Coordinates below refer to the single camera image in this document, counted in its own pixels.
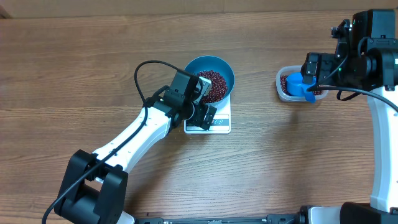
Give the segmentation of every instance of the wooden table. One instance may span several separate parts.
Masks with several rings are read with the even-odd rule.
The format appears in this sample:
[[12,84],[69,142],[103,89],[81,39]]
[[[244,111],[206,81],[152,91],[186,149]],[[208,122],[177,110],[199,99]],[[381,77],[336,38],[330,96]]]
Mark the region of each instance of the wooden table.
[[[40,223],[71,155],[117,136],[141,109],[132,71],[232,66],[229,135],[174,129],[129,176],[137,217],[248,217],[301,205],[368,202],[373,128],[365,97],[282,103],[275,75],[307,52],[334,52],[329,27],[354,11],[0,20],[0,222]],[[148,65],[145,96],[175,72]],[[57,215],[49,223],[68,223]]]

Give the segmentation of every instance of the blue scoop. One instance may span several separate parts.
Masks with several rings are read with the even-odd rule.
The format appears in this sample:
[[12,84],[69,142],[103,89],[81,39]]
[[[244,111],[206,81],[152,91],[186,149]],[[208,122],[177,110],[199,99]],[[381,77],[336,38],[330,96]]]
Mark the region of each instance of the blue scoop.
[[292,96],[305,96],[305,100],[315,103],[315,95],[313,92],[308,92],[307,89],[313,86],[316,81],[317,79],[314,77],[311,85],[304,84],[301,73],[293,73],[286,79],[286,89]]

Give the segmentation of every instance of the white scale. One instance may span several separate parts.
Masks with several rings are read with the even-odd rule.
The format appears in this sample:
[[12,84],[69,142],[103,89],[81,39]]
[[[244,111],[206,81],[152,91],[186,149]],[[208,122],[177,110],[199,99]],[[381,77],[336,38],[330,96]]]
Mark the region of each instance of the white scale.
[[184,131],[187,134],[229,134],[231,132],[231,95],[214,106],[217,112],[214,115],[210,129],[205,131],[202,128],[187,125],[184,121]]

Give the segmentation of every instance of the blue cup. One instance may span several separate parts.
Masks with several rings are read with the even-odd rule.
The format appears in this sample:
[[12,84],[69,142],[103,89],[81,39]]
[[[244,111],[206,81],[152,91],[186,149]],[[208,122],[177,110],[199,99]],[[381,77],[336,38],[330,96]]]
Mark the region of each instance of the blue cup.
[[313,86],[316,81],[317,79],[313,77],[311,85],[304,84],[301,73],[293,73],[286,79],[286,90],[292,96],[304,96],[308,102],[315,103],[315,95],[313,92],[307,91],[307,89]]
[[225,98],[227,98],[229,94],[231,94],[232,89],[235,86],[235,74],[232,71],[231,66],[229,66],[228,63],[226,63],[223,59],[219,57],[212,55],[204,55],[193,59],[185,67],[185,71],[193,74],[197,74],[202,71],[210,71],[210,70],[219,72],[220,75],[225,79],[228,88],[222,100],[214,103],[208,103],[208,105],[214,106],[222,102]]

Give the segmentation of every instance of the plastic container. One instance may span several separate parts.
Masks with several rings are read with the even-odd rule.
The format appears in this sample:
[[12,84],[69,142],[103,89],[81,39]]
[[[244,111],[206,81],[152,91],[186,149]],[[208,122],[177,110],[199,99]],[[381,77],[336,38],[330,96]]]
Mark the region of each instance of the plastic container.
[[[301,65],[293,65],[293,66],[287,66],[279,70],[279,72],[276,74],[276,89],[278,91],[278,95],[280,100],[283,102],[308,102],[305,100],[304,96],[289,96],[288,94],[284,93],[282,90],[282,86],[280,85],[280,77],[283,77],[285,75],[290,75],[292,73],[296,72],[301,72]],[[316,100],[321,100],[324,97],[327,96],[328,90],[325,90],[322,92],[321,95],[315,96]]]
[[229,94],[231,94],[232,89],[235,86],[235,74],[231,66],[229,66],[228,63],[226,63],[223,59],[219,57],[212,55],[204,55],[193,59],[185,67],[185,71],[193,74],[197,74],[202,71],[210,71],[210,70],[219,72],[220,75],[225,79],[226,86],[228,88],[222,100],[214,103],[207,103],[207,105],[215,106],[224,101],[229,96]]

